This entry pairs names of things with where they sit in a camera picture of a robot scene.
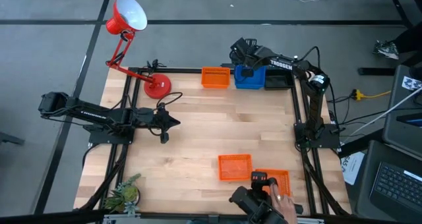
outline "orange plastic basket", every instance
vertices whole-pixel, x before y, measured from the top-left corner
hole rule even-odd
[[[289,171],[275,169],[255,169],[255,171],[265,172],[268,178],[276,178],[278,184],[278,192],[280,193],[280,195],[285,194],[289,197],[291,196]],[[263,190],[267,191],[267,193],[270,193],[270,189],[267,186],[265,186]]]
[[[218,156],[218,178],[221,181],[249,181],[252,159],[249,154]]]
[[[222,67],[203,67],[201,84],[205,88],[228,88],[230,69]]]

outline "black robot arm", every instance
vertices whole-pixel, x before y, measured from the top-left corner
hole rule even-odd
[[[68,96],[63,92],[44,94],[38,111],[44,119],[66,115],[87,121],[92,123],[83,125],[88,132],[103,132],[114,137],[124,138],[130,136],[135,128],[147,128],[152,134],[160,136],[161,143],[169,140],[167,133],[169,128],[180,124],[169,115],[164,103],[155,109],[145,107],[109,109]],[[161,133],[152,132],[152,128],[160,129]]]
[[[306,96],[309,97],[307,122],[297,125],[297,140],[301,145],[308,146],[308,141],[318,140],[323,133],[336,134],[337,127],[325,125],[321,117],[324,94],[330,85],[330,79],[320,68],[313,66],[304,59],[298,59],[297,56],[290,58],[274,53],[267,47],[256,45],[256,40],[251,39],[245,40],[241,38],[237,40],[231,46],[229,56],[235,65],[242,64],[254,70],[271,65],[282,70],[289,70],[299,79],[301,87],[304,89]],[[314,74],[312,78],[308,77],[309,72]]]

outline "gray floor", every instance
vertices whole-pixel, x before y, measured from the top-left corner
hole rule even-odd
[[[97,19],[103,0],[0,0],[1,19]],[[151,20],[162,19],[281,19],[281,20],[398,20],[391,0],[138,0]],[[421,20],[413,0],[400,0],[412,22]],[[111,3],[105,18],[111,16]],[[93,26],[0,25],[3,70],[0,74],[0,130],[25,139],[23,146],[0,145],[0,216],[33,212],[47,161],[60,124],[39,118],[41,95],[71,94],[84,60]],[[229,63],[230,45],[256,38],[284,55],[302,55],[317,45],[322,68],[332,79],[336,97],[352,89],[377,94],[391,89],[392,78],[358,76],[358,67],[394,67],[398,62],[375,57],[375,40],[392,39],[402,27],[385,26],[245,26],[151,25],[136,35],[123,64],[144,66],[158,58],[170,67],[218,66]],[[101,99],[107,76],[104,65],[118,42],[103,26],[94,49],[80,98]],[[388,96],[351,101],[348,118],[381,111]],[[343,120],[347,103],[338,104]],[[370,133],[382,123],[370,126]],[[350,125],[350,134],[357,126]],[[72,126],[46,212],[73,207],[88,133]]]

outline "black mount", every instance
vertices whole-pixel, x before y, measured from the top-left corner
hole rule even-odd
[[[337,130],[336,125],[323,124],[321,128],[322,132],[320,137],[316,140],[308,140],[305,136],[305,123],[295,123],[295,145],[298,148],[338,148],[340,140],[338,134],[332,133],[331,131]]]

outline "blue basket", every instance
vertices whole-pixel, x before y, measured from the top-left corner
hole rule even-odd
[[[252,77],[245,78],[241,75],[242,69],[245,69],[243,65],[237,65],[235,67],[235,85],[237,89],[259,89],[265,85],[265,71],[266,67],[260,67],[254,71]]]

